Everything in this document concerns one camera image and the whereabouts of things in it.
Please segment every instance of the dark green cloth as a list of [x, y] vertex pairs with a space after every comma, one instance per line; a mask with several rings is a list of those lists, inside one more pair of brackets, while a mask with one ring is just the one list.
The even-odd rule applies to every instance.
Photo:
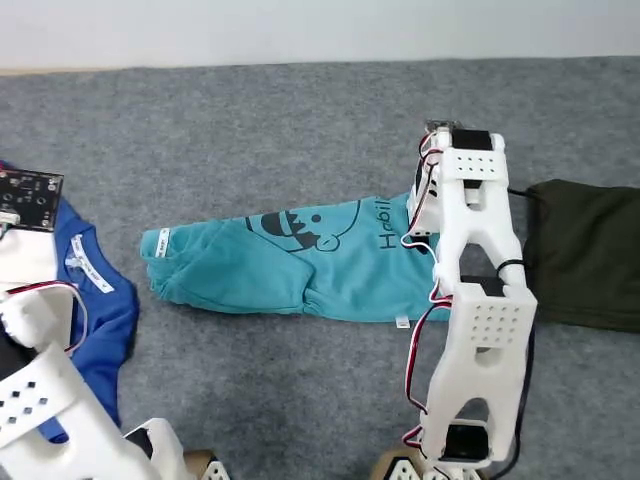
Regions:
[[528, 192], [539, 319], [640, 332], [640, 189], [551, 180]]

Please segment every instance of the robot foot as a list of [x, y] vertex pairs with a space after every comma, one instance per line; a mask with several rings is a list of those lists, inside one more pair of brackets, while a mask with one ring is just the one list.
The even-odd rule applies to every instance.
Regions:
[[[420, 452], [415, 448], [398, 447], [385, 452], [376, 463], [369, 480], [447, 480], [446, 475], [424, 471]], [[467, 471], [464, 478], [488, 480], [482, 472]]]
[[198, 480], [230, 480], [229, 474], [212, 450], [191, 450], [184, 453], [187, 470]]
[[369, 480], [422, 480], [423, 474], [418, 450], [398, 447], [388, 450], [378, 459]]

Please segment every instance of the black cable tie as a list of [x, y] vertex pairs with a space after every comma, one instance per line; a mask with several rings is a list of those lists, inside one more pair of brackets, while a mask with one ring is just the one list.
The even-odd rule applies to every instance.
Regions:
[[505, 260], [500, 265], [498, 265], [498, 268], [496, 268], [496, 277], [500, 278], [500, 272], [502, 271], [502, 269], [504, 267], [508, 267], [509, 265], [522, 265], [523, 267], [526, 268], [526, 264], [524, 263], [524, 260], [521, 260], [519, 258], [512, 258], [511, 260]]

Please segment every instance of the white wall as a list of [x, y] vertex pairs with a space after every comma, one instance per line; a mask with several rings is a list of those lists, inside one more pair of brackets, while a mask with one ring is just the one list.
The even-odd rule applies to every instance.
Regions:
[[0, 68], [640, 54], [639, 0], [4, 0]]

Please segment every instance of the black circuit board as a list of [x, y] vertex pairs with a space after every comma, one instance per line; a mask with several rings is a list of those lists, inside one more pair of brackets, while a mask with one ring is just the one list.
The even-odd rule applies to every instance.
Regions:
[[53, 232], [63, 179], [54, 173], [1, 169], [0, 211], [20, 215], [11, 228]]

